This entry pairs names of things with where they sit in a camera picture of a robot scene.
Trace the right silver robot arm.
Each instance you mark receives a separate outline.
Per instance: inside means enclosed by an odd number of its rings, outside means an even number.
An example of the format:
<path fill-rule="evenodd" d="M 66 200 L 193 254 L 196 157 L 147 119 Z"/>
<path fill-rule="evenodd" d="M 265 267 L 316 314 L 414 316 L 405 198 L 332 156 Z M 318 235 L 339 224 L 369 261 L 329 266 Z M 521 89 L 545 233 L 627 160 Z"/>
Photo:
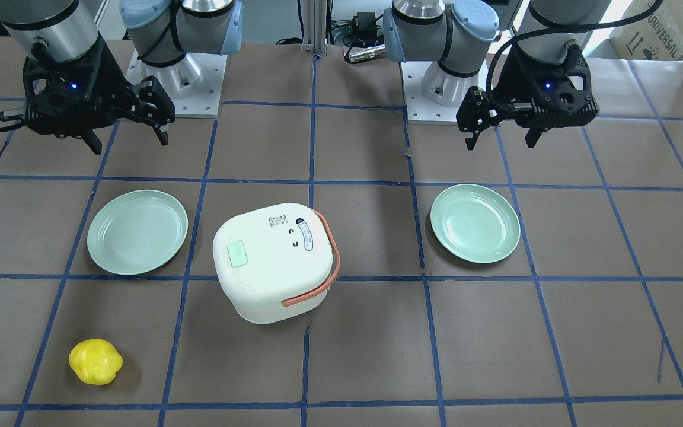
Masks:
<path fill-rule="evenodd" d="M 194 54 L 231 56 L 243 39 L 239 1 L 122 1 L 120 14 L 146 75 L 137 84 L 111 54 L 79 1 L 0 1 L 0 22 L 26 53 L 21 109 L 0 111 L 0 132 L 103 144 L 96 129 L 128 119 L 148 125 L 161 144 L 174 99 L 202 83 Z"/>

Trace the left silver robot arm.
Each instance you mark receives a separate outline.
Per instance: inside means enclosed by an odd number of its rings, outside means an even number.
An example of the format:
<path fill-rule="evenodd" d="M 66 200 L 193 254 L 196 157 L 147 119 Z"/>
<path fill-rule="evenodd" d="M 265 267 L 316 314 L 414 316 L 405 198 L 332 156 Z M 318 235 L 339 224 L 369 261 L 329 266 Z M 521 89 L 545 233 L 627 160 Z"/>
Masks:
<path fill-rule="evenodd" d="M 480 133 L 512 120 L 528 130 L 534 148 L 550 129 L 593 121 L 599 106 L 579 46 L 607 1 L 531 1 L 496 85 L 489 66 L 484 88 L 471 84 L 501 30 L 496 2 L 395 1 L 385 9 L 382 33 L 393 62 L 430 62 L 423 86 L 436 103 L 457 106 L 457 125 L 474 149 Z"/>

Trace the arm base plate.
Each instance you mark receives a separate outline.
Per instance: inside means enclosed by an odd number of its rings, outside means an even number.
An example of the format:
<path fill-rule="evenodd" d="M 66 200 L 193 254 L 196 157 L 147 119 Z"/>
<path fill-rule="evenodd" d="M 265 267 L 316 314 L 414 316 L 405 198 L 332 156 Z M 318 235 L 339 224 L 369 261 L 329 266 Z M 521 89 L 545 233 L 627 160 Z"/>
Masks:
<path fill-rule="evenodd" d="M 178 64 L 156 68 L 131 57 L 125 78 L 138 84 L 155 76 L 174 103 L 177 118 L 216 119 L 229 56 L 188 53 Z"/>
<path fill-rule="evenodd" d="M 488 73 L 485 60 L 471 77 L 446 73 L 437 62 L 401 62 L 402 89 L 410 123 L 455 125 L 469 87 L 482 87 Z"/>

